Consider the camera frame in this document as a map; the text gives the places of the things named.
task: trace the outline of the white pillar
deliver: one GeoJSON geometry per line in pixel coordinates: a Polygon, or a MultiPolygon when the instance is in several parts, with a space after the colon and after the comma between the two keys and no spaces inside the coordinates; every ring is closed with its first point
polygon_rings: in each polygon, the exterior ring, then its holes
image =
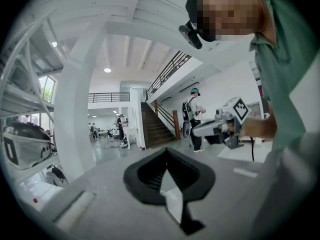
{"type": "Polygon", "coordinates": [[[54,105],[57,151],[69,182],[96,163],[89,141],[88,96],[110,15],[94,19],[73,47],[61,73],[54,105]]]}

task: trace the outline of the stair railing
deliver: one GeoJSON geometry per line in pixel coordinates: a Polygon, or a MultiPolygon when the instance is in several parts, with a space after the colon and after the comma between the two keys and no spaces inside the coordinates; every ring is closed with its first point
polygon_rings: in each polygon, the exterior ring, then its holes
{"type": "Polygon", "coordinates": [[[159,114],[174,128],[175,138],[177,140],[181,139],[178,112],[176,110],[172,111],[172,115],[166,111],[157,100],[151,103],[154,107],[155,114],[159,117],[159,114]]]}

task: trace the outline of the black pants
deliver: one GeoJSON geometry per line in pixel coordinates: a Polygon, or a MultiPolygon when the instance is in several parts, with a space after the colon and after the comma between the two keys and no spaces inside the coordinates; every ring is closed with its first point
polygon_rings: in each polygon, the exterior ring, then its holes
{"type": "Polygon", "coordinates": [[[125,137],[124,129],[119,127],[119,140],[122,141],[125,137]]]}
{"type": "MultiPolygon", "coordinates": [[[[191,123],[192,129],[193,129],[194,127],[200,125],[201,121],[192,119],[190,121],[190,123],[191,123]]],[[[194,136],[193,131],[191,131],[190,136],[191,136],[191,140],[192,140],[192,144],[193,144],[194,150],[197,151],[197,150],[201,149],[201,144],[202,144],[201,137],[194,136]]]]}

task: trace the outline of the staircase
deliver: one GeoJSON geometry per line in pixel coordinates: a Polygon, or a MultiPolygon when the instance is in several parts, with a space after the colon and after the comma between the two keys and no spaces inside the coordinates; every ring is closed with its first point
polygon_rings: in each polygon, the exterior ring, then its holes
{"type": "Polygon", "coordinates": [[[176,140],[173,133],[166,127],[146,102],[141,103],[141,110],[144,141],[147,149],[176,140]]]}

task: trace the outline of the white shelf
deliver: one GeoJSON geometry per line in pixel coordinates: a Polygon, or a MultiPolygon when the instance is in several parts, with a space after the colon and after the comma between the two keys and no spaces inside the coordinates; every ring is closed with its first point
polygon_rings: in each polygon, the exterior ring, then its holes
{"type": "Polygon", "coordinates": [[[37,174],[38,172],[42,171],[43,169],[47,168],[48,166],[52,164],[58,164],[59,162],[60,162],[59,157],[56,154],[56,155],[52,155],[48,159],[40,162],[39,164],[37,164],[32,168],[19,170],[16,167],[14,167],[12,164],[10,164],[10,162],[7,162],[7,168],[8,168],[10,177],[13,179],[13,181],[16,184],[19,184],[24,180],[30,178],[31,176],[37,174]]]}
{"type": "MultiPolygon", "coordinates": [[[[54,105],[44,101],[50,112],[54,111],[54,105]]],[[[43,113],[44,109],[35,95],[26,93],[11,84],[4,89],[0,117],[15,117],[21,115],[43,113]]]]}

